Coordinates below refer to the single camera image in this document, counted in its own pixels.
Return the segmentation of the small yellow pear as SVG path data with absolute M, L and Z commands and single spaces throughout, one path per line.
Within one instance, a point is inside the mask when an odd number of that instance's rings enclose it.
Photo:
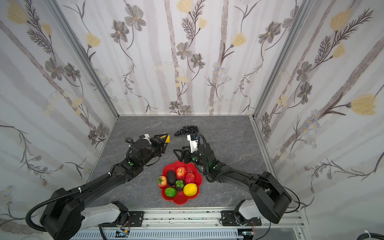
M 161 138 L 165 141 L 166 144 L 169 144 L 171 142 L 170 136 L 168 134 L 164 134 L 161 136 Z

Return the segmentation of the red apple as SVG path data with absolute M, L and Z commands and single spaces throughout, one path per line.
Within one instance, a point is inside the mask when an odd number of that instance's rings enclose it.
M 178 180 L 183 180 L 187 174 L 187 170 L 185 167 L 176 168 L 176 176 Z

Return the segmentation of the dark avocado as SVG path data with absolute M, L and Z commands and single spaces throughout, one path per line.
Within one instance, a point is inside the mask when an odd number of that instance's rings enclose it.
M 177 180 L 178 178 L 174 171 L 170 170 L 167 172 L 167 182 L 169 186 L 175 186 Z

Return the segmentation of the dark red raspberry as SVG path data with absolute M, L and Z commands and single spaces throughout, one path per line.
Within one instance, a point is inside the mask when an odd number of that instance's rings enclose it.
M 195 183 L 195 175 L 193 173 L 187 173 L 184 179 L 184 183 L 187 184 L 194 184 Z

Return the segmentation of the red flower-shaped bowl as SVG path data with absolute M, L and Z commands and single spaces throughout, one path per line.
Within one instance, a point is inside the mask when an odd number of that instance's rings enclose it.
M 172 201 L 174 202 L 174 204 L 176 205 L 184 205 L 186 202 L 188 202 L 188 200 L 191 200 L 191 199 L 195 199 L 199 193 L 200 193 L 200 186 L 202 185 L 203 183 L 203 177 L 202 175 L 199 173 L 199 171 L 197 170 L 197 168 L 195 167 L 195 165 L 193 165 L 192 163 L 189 163 L 189 164 L 185 164 L 185 163 L 181 163 L 181 162 L 178 162 L 176 161 L 175 163 L 173 164 L 170 164 L 170 165 L 167 165 L 166 167 L 164 167 L 163 169 L 163 174 L 161 176 L 165 176 L 167 178 L 167 172 L 172 170 L 176 173 L 176 168 L 178 167 L 185 167 L 186 170 L 187 170 L 187 173 L 193 173 L 195 175 L 195 183 L 197 186 L 198 186 L 198 192 L 195 196 L 192 196 L 192 197 L 187 197 L 184 195 L 183 191 L 182 192 L 178 192 L 178 194 L 174 197 L 174 198 L 169 198 L 165 195 L 165 189 L 166 188 L 175 188 L 175 186 L 169 186 L 167 185 L 165 188 L 159 188 L 162 190 L 161 191 L 161 196 L 164 200 L 166 201 Z

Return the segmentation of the dark mangosteen green top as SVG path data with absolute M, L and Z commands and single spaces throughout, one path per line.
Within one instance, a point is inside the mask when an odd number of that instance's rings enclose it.
M 178 192 L 182 192 L 183 189 L 184 189 L 184 186 L 185 186 L 185 184 L 184 184 L 184 181 L 183 181 L 183 180 L 177 180 L 177 181 L 175 182 L 175 189 L 176 189 Z

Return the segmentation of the red strawberry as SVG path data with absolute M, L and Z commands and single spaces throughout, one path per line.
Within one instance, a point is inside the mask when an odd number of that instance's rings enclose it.
M 168 185 L 167 178 L 165 176 L 160 176 L 157 179 L 157 184 L 160 188 L 165 188 Z

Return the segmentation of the yellow lemon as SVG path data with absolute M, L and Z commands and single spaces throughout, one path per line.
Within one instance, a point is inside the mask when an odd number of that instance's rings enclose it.
M 198 186 L 194 183 L 190 183 L 184 186 L 183 193 L 187 197 L 195 196 L 198 192 Z

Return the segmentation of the green pepper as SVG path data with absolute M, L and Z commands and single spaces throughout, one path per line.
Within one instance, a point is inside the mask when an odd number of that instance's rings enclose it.
M 169 198 L 174 198 L 178 194 L 178 191 L 175 188 L 166 188 L 165 195 Z

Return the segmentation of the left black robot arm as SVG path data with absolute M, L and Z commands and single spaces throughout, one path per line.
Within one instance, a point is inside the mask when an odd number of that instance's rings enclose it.
M 160 158 L 170 143 L 170 136 L 167 133 L 152 138 L 142 135 L 137 141 L 128 137 L 126 142 L 129 149 L 124 160 L 91 182 L 71 190 L 61 188 L 55 191 L 50 199 L 27 212 L 27 225 L 49 233 L 55 240 L 69 240 L 85 224 L 86 207 L 112 189 L 133 180 L 153 158 Z

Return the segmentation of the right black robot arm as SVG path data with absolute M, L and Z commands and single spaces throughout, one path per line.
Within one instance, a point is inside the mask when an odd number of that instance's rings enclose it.
M 236 170 L 219 161 L 209 144 L 198 146 L 194 152 L 186 146 L 173 152 L 180 162 L 202 167 L 208 182 L 228 183 L 248 191 L 261 215 L 271 223 L 278 224 L 283 215 L 289 213 L 292 191 L 282 186 L 271 173 L 252 174 Z

